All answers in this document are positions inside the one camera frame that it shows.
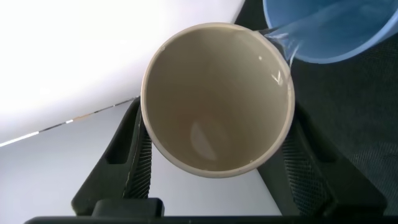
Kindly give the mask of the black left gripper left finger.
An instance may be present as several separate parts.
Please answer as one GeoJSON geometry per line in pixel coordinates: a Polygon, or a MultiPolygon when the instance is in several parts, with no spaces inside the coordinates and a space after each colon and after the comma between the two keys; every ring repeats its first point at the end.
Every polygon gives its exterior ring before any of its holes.
{"type": "Polygon", "coordinates": [[[135,98],[112,140],[74,198],[76,215],[91,215],[103,199],[144,199],[149,196],[152,141],[135,98]]]}

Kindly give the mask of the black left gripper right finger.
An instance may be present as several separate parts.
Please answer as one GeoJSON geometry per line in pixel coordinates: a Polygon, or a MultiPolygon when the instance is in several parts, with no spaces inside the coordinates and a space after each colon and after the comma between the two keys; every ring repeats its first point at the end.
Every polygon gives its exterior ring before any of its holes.
{"type": "Polygon", "coordinates": [[[300,105],[283,144],[258,172],[285,216],[373,217],[387,207],[385,196],[300,105]]]}

